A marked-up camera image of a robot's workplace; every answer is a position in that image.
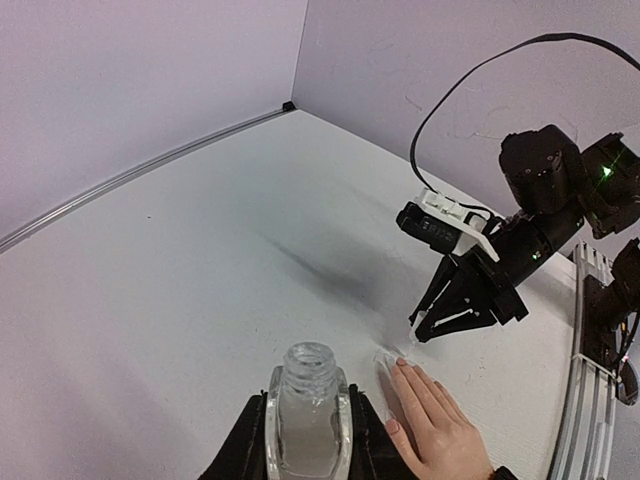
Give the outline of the person's bare hand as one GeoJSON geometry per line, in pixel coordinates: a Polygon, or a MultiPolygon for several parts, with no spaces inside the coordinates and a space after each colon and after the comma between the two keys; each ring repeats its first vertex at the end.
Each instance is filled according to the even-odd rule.
{"type": "Polygon", "coordinates": [[[419,479],[490,479],[495,470],[479,430],[456,401],[418,365],[391,368],[405,422],[386,422],[398,454],[419,479]]]}

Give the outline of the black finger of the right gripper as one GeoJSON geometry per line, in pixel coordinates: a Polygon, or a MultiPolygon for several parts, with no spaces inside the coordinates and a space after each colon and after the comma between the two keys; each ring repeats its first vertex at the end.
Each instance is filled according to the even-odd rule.
{"type": "Polygon", "coordinates": [[[424,296],[414,312],[409,316],[411,325],[418,323],[418,317],[435,324],[438,321],[460,313],[460,266],[458,257],[445,255],[424,296]]]}
{"type": "Polygon", "coordinates": [[[416,336],[421,343],[445,335],[491,327],[498,323],[480,277],[460,269],[460,313],[433,324],[423,319],[416,336]]]}

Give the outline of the black sleeved forearm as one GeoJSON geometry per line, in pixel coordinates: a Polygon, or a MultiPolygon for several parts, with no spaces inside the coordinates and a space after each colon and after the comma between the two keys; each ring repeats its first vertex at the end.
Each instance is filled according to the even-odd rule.
{"type": "Polygon", "coordinates": [[[490,480],[518,480],[518,478],[506,466],[501,466],[492,473],[490,480]]]}

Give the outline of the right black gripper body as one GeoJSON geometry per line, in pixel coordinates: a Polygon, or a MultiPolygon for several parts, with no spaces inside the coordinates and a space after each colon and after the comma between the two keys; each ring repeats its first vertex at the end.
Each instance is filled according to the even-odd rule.
{"type": "Polygon", "coordinates": [[[502,141],[499,166],[520,210],[489,236],[497,262],[478,247],[465,255],[479,270],[481,319],[504,325],[524,318],[528,310],[516,287],[584,225],[566,167],[579,158],[577,145],[555,125],[502,141]]]}

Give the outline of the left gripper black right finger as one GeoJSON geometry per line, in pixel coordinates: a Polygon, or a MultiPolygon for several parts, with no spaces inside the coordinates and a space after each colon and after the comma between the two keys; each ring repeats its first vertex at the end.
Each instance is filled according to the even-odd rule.
{"type": "Polygon", "coordinates": [[[401,480],[415,475],[404,464],[366,394],[349,386],[353,448],[349,480],[401,480]]]}

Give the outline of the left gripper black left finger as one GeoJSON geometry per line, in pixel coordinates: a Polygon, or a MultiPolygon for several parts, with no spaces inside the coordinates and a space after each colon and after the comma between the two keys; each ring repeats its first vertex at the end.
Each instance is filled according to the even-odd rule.
{"type": "Polygon", "coordinates": [[[247,401],[212,463],[199,480],[265,478],[265,393],[247,401]]]}

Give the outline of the clear nail polish bottle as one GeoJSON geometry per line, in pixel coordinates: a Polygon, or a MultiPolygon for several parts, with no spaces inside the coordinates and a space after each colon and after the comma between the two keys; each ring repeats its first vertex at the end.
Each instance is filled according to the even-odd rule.
{"type": "Polygon", "coordinates": [[[353,430],[349,386],[333,351],[317,342],[292,345],[267,394],[267,477],[346,479],[353,430]]]}

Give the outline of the white nail polish cap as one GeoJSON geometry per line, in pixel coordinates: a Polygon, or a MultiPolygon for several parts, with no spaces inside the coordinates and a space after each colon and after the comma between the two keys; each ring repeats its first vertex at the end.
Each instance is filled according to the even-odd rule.
{"type": "Polygon", "coordinates": [[[416,317],[414,319],[414,322],[410,325],[410,329],[409,329],[409,333],[407,336],[407,351],[408,352],[412,352],[420,343],[421,341],[419,340],[419,338],[416,336],[416,331],[417,328],[421,325],[424,317],[426,316],[426,311],[425,310],[421,310],[418,311],[416,313],[416,317]]]}

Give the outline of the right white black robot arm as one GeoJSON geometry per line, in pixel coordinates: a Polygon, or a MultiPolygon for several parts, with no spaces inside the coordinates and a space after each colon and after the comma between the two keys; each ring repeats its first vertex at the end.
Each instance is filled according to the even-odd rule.
{"type": "Polygon", "coordinates": [[[512,133],[499,165],[519,207],[513,216],[432,188],[397,216],[402,231],[442,257],[409,318],[421,342],[523,319],[518,286],[584,225],[602,239],[639,218],[639,159],[618,133],[585,150],[554,125],[512,133]]]}

